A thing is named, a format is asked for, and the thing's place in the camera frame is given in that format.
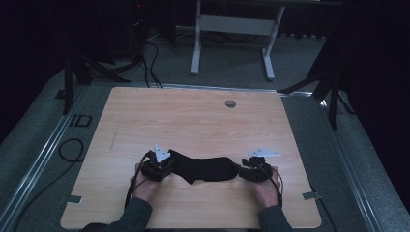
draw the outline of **metal frame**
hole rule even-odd
[[[278,34],[278,29],[280,26],[281,18],[283,16],[283,12],[284,7],[280,7],[276,20],[202,15],[201,1],[196,1],[195,46],[193,49],[192,66],[190,73],[199,73],[199,60],[201,55],[201,31],[216,31],[269,36],[269,44],[266,48],[262,49],[262,57],[265,64],[267,78],[270,80],[275,79],[270,55],[275,42],[275,38]]]
[[[51,158],[51,155],[57,147],[58,142],[63,136],[69,124],[69,121],[73,116],[73,111],[76,105],[79,103],[82,96],[87,90],[88,86],[79,87],[78,93],[75,96],[73,106],[71,107],[70,111],[60,119],[51,136],[44,144],[40,153],[37,155],[37,158],[34,160],[33,164],[30,166],[30,168],[18,184],[15,193],[13,194],[11,200],[0,216],[0,231],[11,230],[12,226],[15,223],[15,220],[24,207],[28,196],[30,195],[32,189],[42,175],[45,166],[47,165],[49,159]]]
[[[235,88],[220,88],[220,87],[206,87],[206,86],[189,86],[189,85],[172,85],[172,84],[165,84],[163,85],[164,88],[181,88],[181,89],[214,89],[214,90],[225,90],[225,91],[252,91],[252,92],[270,92],[276,93],[276,90],[266,90],[266,89],[235,89]],[[10,200],[9,204],[6,206],[5,210],[3,211],[0,217],[0,231],[9,231],[13,224],[15,223],[16,218],[18,217],[21,209],[23,208],[31,190],[33,189],[34,185],[37,183],[40,175],[42,174],[45,166],[47,165],[48,160],[50,159],[53,151],[55,150],[58,142],[60,141],[61,137],[63,136],[70,119],[73,116],[73,111],[75,107],[81,100],[82,96],[88,90],[88,86],[80,86],[78,93],[75,95],[73,107],[69,111],[69,113],[62,117],[59,124],[53,131],[52,135],[44,144],[43,149],[38,154],[36,160],[33,162],[23,179],[21,180],[18,188],[15,190],[15,193]],[[311,97],[312,93],[309,92],[294,92],[292,94],[280,94],[282,98],[289,98],[289,97],[302,97],[302,98],[309,98]],[[326,104],[321,104],[323,106],[323,119],[327,120],[326,111],[327,106]],[[339,160],[342,166],[342,169],[346,175],[346,179],[352,188],[352,192],[356,198],[358,203],[359,209],[364,217],[364,221],[369,231],[382,231],[378,219],[373,212],[372,206],[367,199],[366,192],[362,188],[362,183],[351,163],[351,159],[349,154],[345,151],[341,139],[339,138],[337,132],[332,129],[331,125],[328,125],[329,132],[331,133],[338,149]]]

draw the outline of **black fabric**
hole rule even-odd
[[[196,180],[206,182],[228,181],[238,175],[240,165],[230,158],[191,159],[169,150],[174,160],[172,172],[193,184]]]
[[[101,232],[106,228],[107,224],[90,223],[86,225],[80,232]]]

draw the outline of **cable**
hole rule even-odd
[[[148,178],[145,179],[144,181],[142,181],[141,183],[139,183],[136,187],[133,186],[133,185],[135,184],[136,177],[138,176],[138,173],[139,173],[139,171],[141,170],[142,163],[144,162],[144,160],[145,160],[147,157],[148,157],[148,155],[145,154],[145,155],[142,157],[141,161],[139,162],[138,167],[136,168],[135,175],[134,175],[133,178],[132,178],[132,181],[131,181],[131,183],[130,183],[129,190],[128,190],[128,192],[127,192],[126,202],[125,202],[125,205],[124,205],[124,209],[125,209],[125,208],[129,205],[129,203],[130,203],[130,199],[131,199],[132,192],[133,192],[137,187],[139,187],[142,183],[144,183],[144,182],[148,179]]]
[[[71,141],[77,141],[77,142],[80,144],[80,151],[79,151],[79,153],[78,153],[78,155],[77,155],[77,157],[76,157],[75,159],[67,159],[67,158],[65,158],[65,157],[63,156],[63,154],[62,154],[62,152],[61,152],[61,148],[63,147],[63,145],[65,145],[66,143],[71,142]],[[84,159],[81,159],[81,158],[80,158],[83,151],[84,151],[84,144],[83,144],[82,141],[79,140],[78,138],[71,138],[71,139],[68,139],[68,140],[64,141],[62,144],[60,144],[60,146],[59,146],[59,148],[58,148],[58,155],[60,156],[61,159],[65,160],[65,161],[67,161],[67,162],[70,162],[70,163],[71,163],[70,166],[69,166],[64,172],[62,172],[57,178],[55,178],[52,182],[50,182],[45,188],[43,188],[39,193],[37,193],[37,194],[33,197],[33,199],[31,199],[31,200],[24,206],[24,208],[22,209],[20,215],[18,216],[18,218],[17,218],[17,220],[16,220],[16,222],[15,222],[15,227],[14,227],[14,230],[13,230],[14,232],[17,231],[17,228],[18,228],[18,225],[20,224],[21,219],[23,218],[23,216],[24,216],[25,212],[28,210],[28,208],[30,208],[30,206],[33,204],[33,202],[36,201],[37,198],[39,198],[46,190],[48,190],[48,188],[50,188],[52,185],[54,185],[54,183],[56,183],[60,178],[62,178],[64,175],[66,175],[67,172],[69,172],[70,169],[72,169],[72,167],[73,167],[76,163],[78,163],[78,162],[84,160]]]
[[[205,35],[217,35],[221,37],[221,40],[215,40],[209,37],[206,37]],[[215,44],[228,44],[228,43],[251,43],[255,41],[256,39],[259,38],[257,35],[244,35],[244,37],[240,40],[235,40],[229,37],[228,33],[222,33],[222,32],[208,32],[205,33],[204,35],[201,36],[202,39],[210,41]]]
[[[257,162],[256,162],[256,165],[263,171],[263,173],[266,175],[266,177],[269,178],[269,180],[272,182],[272,184],[274,184],[274,187],[275,187],[275,189],[277,190],[277,193],[278,193],[279,205],[282,207],[282,205],[283,205],[283,198],[282,198],[282,196],[283,196],[283,180],[281,179],[280,174],[275,169],[272,168],[272,170],[274,170],[278,174],[278,176],[280,177],[281,191],[280,191],[278,185],[272,179],[272,177],[265,171],[265,169],[263,169],[263,167]]]
[[[142,56],[142,63],[144,64],[144,71],[145,71],[144,72],[145,84],[147,85],[148,88],[150,88],[150,85],[148,83],[148,72],[150,72],[150,75],[153,78],[154,82],[156,83],[157,87],[158,88],[163,88],[162,84],[158,80],[158,77],[153,72],[154,63],[155,63],[155,61],[158,57],[158,47],[155,44],[151,43],[151,42],[147,42],[147,44],[153,46],[156,49],[156,53],[154,55],[153,61],[151,62],[150,68],[148,68],[147,61],[145,60],[145,56]]]
[[[192,30],[190,30],[190,31],[187,32],[187,33],[179,33],[179,36],[177,36],[177,37],[175,38],[175,40],[181,39],[181,38],[186,37],[186,36],[189,36],[189,35],[194,35],[194,34],[195,34],[195,29],[192,29]],[[155,41],[155,40],[153,40],[154,38],[160,37],[160,36],[161,36],[161,34],[158,33],[157,35],[154,35],[154,36],[150,37],[149,39],[147,39],[147,41],[148,41],[148,42],[151,42],[151,43],[155,43],[155,44],[167,44],[167,43],[170,43],[169,40],[161,40],[161,41]]]
[[[314,189],[314,187],[313,187],[312,184],[310,184],[310,188],[311,188],[314,192],[316,192],[316,189]],[[323,209],[325,210],[325,213],[326,213],[326,215],[328,216],[328,219],[329,219],[329,221],[331,222],[331,225],[332,225],[334,231],[337,232],[336,226],[335,226],[335,222],[333,221],[333,219],[332,219],[332,217],[331,217],[331,214],[330,214],[329,211],[328,211],[328,208],[326,208],[325,203],[323,203],[322,198],[319,198],[319,202],[320,202],[320,204],[322,205]]]

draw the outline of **white stand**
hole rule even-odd
[[[283,11],[284,7],[280,7],[276,20],[202,15],[201,1],[197,1],[195,47],[193,49],[192,67],[190,69],[190,72],[192,74],[198,74],[199,71],[199,57],[201,54],[201,31],[241,33],[249,35],[269,36],[271,38],[268,46],[262,49],[262,56],[265,63],[267,78],[273,80],[275,78],[275,75],[272,68],[270,55],[275,42],[275,38],[278,34]]]

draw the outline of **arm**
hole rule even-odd
[[[142,183],[132,192],[130,204],[127,206],[121,218],[112,222],[103,230],[110,231],[144,231],[153,211],[150,202],[154,198],[160,183],[146,180],[141,173],[136,177],[134,186]]]
[[[280,188],[277,173],[278,168],[272,168],[274,169],[272,179]],[[279,205],[278,192],[274,185],[269,180],[262,183],[249,182],[249,184],[252,186],[259,203],[264,208],[258,214],[261,231],[293,231]]]

